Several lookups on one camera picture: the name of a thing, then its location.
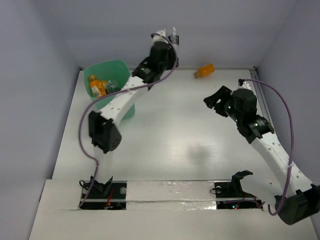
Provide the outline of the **clear water bottle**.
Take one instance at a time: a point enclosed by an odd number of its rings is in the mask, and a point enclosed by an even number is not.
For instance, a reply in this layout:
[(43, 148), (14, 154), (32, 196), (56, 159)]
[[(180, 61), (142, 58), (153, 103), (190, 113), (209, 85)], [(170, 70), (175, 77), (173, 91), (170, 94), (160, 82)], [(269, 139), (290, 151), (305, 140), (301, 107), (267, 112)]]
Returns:
[(120, 90), (120, 88), (118, 87), (118, 83), (113, 80), (106, 81), (104, 84), (104, 88), (107, 94), (118, 92)]

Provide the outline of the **small orange juice bottle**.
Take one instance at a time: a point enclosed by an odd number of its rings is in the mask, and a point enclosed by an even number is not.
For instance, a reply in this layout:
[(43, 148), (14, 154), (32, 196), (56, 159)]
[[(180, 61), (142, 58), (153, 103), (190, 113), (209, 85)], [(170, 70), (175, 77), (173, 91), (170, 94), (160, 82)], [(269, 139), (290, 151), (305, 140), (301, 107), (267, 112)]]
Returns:
[(95, 75), (90, 75), (87, 80), (94, 98), (101, 98), (107, 95), (104, 85)]

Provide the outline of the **clear Pepsi bottle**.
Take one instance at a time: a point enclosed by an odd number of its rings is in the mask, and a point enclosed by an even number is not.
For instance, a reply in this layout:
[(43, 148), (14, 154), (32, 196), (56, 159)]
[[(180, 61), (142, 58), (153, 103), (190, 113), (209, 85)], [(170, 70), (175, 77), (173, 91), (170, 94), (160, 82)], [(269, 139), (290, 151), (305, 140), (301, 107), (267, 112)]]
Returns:
[(177, 51), (180, 46), (180, 37), (177, 34), (175, 27), (172, 28), (172, 33), (168, 36), (169, 41), (172, 43), (174, 49)]

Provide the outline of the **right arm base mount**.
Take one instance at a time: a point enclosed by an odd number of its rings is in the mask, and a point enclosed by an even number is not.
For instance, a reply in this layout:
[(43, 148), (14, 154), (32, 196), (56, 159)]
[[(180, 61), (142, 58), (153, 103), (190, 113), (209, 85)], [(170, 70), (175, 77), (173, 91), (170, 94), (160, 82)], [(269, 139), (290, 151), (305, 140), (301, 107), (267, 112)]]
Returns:
[(210, 193), (216, 197), (218, 210), (263, 209), (264, 202), (242, 190), (240, 181), (250, 175), (253, 173), (248, 170), (238, 171), (231, 180), (214, 183)]

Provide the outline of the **orange juice bottle blue label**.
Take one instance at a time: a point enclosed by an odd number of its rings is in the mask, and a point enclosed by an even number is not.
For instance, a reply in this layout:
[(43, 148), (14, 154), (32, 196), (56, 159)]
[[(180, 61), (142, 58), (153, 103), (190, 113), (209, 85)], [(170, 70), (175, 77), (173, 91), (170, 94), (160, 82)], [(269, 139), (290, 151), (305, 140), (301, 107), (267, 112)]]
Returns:
[(108, 82), (105, 81), (105, 80), (101, 80), (100, 82), (101, 82), (103, 88), (107, 91), (107, 89), (108, 89)]

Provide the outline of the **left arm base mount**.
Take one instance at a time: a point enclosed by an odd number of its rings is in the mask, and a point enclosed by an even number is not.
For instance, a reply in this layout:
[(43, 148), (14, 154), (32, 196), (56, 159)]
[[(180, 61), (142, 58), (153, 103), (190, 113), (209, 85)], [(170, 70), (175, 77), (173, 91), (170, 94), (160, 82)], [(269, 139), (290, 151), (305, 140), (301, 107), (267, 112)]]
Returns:
[(91, 190), (88, 192), (93, 177), (90, 181), (80, 180), (81, 197), (79, 208), (82, 210), (125, 210), (127, 201), (127, 182), (113, 181), (111, 177), (106, 183), (94, 180)]

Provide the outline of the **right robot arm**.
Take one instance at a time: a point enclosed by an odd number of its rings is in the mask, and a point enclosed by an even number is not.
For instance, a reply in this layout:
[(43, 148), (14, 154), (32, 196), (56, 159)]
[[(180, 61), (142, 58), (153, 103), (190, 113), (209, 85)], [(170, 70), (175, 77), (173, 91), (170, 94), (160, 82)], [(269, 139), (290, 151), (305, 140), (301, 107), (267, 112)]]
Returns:
[(204, 103), (222, 117), (229, 117), (238, 132), (266, 162), (275, 182), (262, 180), (250, 170), (231, 178), (230, 190), (235, 196), (244, 193), (258, 197), (274, 209), (287, 225), (293, 225), (320, 211), (320, 187), (307, 178), (280, 144), (271, 123), (257, 113), (257, 97), (250, 88), (231, 90), (222, 86), (204, 98)]

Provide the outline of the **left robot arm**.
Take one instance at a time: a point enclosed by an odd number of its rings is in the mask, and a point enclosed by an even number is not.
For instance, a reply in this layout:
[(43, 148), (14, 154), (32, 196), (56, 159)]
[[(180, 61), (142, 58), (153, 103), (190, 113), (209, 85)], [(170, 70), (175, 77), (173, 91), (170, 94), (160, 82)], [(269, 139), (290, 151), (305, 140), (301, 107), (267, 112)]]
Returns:
[(119, 131), (121, 120), (136, 100), (162, 80), (165, 71), (172, 71), (179, 65), (178, 48), (179, 43), (174, 40), (155, 41), (149, 56), (132, 72), (119, 93), (99, 111), (89, 113), (88, 133), (97, 160), (91, 184), (97, 196), (104, 198), (111, 191), (112, 174), (109, 171), (113, 160), (112, 152), (122, 140)]

